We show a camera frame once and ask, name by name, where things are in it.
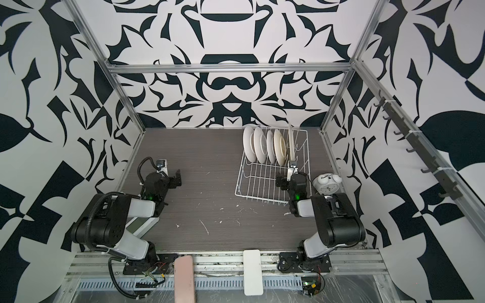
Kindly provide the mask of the green rimmed white plate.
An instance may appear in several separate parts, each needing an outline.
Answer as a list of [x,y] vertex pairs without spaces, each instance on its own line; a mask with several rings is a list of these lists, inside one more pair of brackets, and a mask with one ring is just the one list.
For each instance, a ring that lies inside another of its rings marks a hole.
[[283,167],[286,163],[286,143],[282,133],[279,130],[274,131],[274,150],[277,163]]

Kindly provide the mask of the yellow white striped plate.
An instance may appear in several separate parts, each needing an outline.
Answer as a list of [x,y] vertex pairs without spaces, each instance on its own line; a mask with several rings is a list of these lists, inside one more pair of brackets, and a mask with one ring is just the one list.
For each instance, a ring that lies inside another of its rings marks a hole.
[[293,127],[291,123],[288,126],[288,142],[289,142],[289,161],[294,162],[296,160],[295,142],[293,135]]

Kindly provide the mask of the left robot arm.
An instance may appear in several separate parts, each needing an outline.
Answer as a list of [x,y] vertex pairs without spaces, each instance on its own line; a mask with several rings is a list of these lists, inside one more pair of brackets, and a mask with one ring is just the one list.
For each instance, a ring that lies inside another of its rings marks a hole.
[[122,260],[154,259],[153,244],[126,229],[129,218],[158,218],[168,204],[170,189],[182,185],[181,171],[174,176],[153,172],[147,176],[138,196],[121,192],[96,194],[80,218],[72,225],[72,242]]

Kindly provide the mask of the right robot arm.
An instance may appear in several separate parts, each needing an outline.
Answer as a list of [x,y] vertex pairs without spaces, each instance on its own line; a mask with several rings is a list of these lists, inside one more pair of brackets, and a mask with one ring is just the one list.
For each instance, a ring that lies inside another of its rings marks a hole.
[[295,217],[314,218],[317,232],[301,242],[298,258],[320,258],[338,247],[352,247],[366,238],[365,228],[347,194],[340,193],[341,176],[320,174],[313,179],[317,193],[307,192],[308,175],[303,172],[290,178],[278,175],[275,185],[289,193],[289,210]]

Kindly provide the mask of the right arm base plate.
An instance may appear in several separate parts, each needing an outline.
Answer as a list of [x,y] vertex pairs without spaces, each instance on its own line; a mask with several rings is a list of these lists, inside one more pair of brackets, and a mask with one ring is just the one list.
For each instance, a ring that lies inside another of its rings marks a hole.
[[331,261],[327,255],[305,259],[296,252],[279,253],[277,269],[281,273],[330,273]]

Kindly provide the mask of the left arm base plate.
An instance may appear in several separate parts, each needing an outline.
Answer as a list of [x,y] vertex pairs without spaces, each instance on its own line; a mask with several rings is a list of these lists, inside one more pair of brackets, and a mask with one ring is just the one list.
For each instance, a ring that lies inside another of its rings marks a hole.
[[179,257],[176,253],[158,254],[154,261],[147,260],[128,260],[123,274],[124,275],[143,275],[146,271],[151,270],[152,273],[167,274],[173,268],[174,261]]

